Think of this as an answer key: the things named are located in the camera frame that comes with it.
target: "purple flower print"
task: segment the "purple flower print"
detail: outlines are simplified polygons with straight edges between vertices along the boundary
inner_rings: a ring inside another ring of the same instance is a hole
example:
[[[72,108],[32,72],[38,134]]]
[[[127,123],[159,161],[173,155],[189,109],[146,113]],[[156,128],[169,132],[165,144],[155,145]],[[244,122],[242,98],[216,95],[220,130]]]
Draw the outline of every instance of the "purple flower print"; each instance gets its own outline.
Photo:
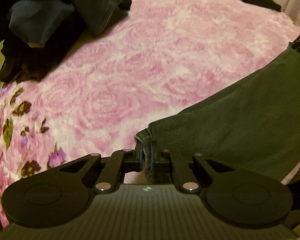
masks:
[[[55,151],[49,155],[47,169],[57,167],[66,161],[66,153],[63,149],[61,147],[58,150],[56,149],[57,147],[55,147]]]
[[[18,144],[18,152],[24,153],[27,150],[29,139],[27,137],[23,137]]]
[[[2,98],[3,96],[5,96],[6,94],[9,93],[9,91],[11,90],[11,88],[13,87],[13,83],[10,84],[6,84],[4,85],[1,90],[0,90],[0,98]]]

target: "black device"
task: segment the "black device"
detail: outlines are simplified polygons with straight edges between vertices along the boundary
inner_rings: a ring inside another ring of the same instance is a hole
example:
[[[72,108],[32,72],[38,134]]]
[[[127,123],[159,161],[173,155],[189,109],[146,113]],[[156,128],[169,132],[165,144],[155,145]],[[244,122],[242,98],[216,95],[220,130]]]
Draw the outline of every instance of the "black device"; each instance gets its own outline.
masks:
[[[293,240],[284,224],[293,198],[281,183],[194,153],[159,150],[152,169],[166,184],[123,184],[140,172],[141,143],[93,153],[11,184],[0,240]]]

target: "brown flower print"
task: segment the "brown flower print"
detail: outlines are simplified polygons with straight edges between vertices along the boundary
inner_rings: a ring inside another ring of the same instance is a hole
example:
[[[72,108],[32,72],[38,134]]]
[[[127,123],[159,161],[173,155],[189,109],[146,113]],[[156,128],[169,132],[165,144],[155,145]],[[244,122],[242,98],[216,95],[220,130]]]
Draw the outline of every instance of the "brown flower print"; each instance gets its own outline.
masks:
[[[25,126],[25,128],[21,131],[20,135],[21,135],[22,137],[25,137],[25,136],[27,136],[29,133],[30,133],[29,126]]]
[[[40,165],[36,161],[26,162],[21,170],[22,177],[30,177],[41,170]]]
[[[28,101],[22,102],[12,112],[13,116],[23,116],[30,112],[31,103]]]

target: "metal rivet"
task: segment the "metal rivet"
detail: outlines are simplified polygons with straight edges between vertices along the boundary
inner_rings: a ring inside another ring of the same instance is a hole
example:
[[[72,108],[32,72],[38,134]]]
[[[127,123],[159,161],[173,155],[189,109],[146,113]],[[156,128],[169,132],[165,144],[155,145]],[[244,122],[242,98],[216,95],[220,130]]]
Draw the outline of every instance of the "metal rivet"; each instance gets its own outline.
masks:
[[[182,185],[182,187],[186,190],[196,190],[199,188],[199,185],[195,182],[186,182],[185,184]]]
[[[104,191],[104,190],[108,190],[111,188],[111,184],[107,183],[107,182],[100,182],[98,184],[96,184],[96,189]]]

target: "floral blanket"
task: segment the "floral blanket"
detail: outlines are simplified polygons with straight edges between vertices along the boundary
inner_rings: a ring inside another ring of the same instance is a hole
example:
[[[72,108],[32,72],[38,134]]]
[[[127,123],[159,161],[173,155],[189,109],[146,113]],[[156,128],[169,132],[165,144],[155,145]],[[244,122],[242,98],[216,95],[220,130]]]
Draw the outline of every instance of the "floral blanket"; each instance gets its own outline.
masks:
[[[150,122],[262,68],[300,33],[284,13],[240,0],[132,1],[125,20],[96,40],[85,33],[42,82],[2,88],[0,198],[21,178],[133,148]],[[0,218],[6,227],[1,203]]]

